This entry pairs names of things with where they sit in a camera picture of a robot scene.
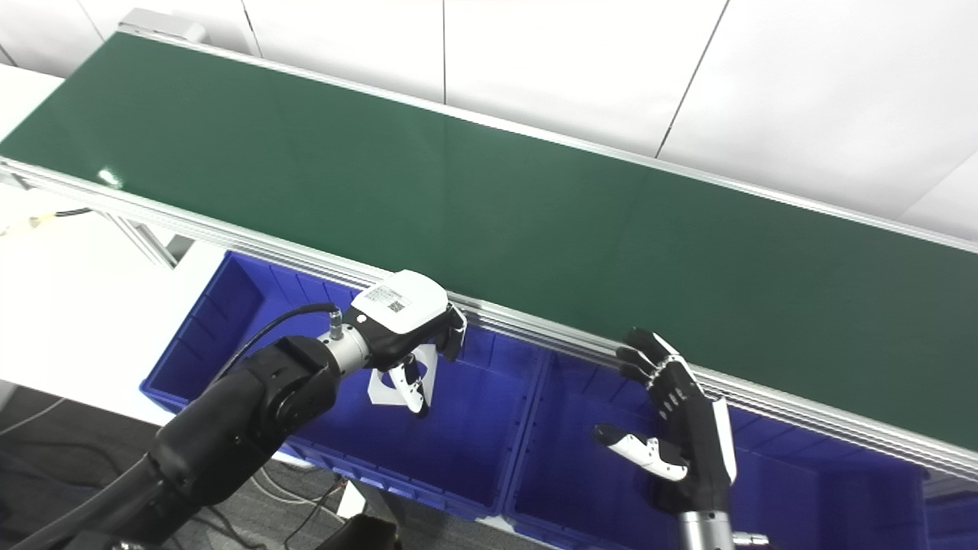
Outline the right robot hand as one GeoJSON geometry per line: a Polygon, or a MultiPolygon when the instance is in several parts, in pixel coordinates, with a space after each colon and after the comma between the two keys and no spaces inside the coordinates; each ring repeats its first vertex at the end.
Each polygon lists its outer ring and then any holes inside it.
{"type": "Polygon", "coordinates": [[[646,391],[657,433],[598,422],[591,437],[657,479],[650,501],[664,514],[729,513],[737,463],[727,401],[707,396],[684,356],[646,328],[629,330],[616,358],[646,391]]]}

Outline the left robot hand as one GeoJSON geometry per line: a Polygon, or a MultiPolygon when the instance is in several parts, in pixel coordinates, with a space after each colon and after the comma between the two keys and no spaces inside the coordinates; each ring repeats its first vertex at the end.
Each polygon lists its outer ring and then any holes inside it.
{"type": "Polygon", "coordinates": [[[387,372],[416,418],[429,415],[429,393],[419,369],[420,348],[432,347],[448,361],[460,354],[468,321],[443,286],[401,270],[359,293],[331,337],[340,371],[387,372]]]}

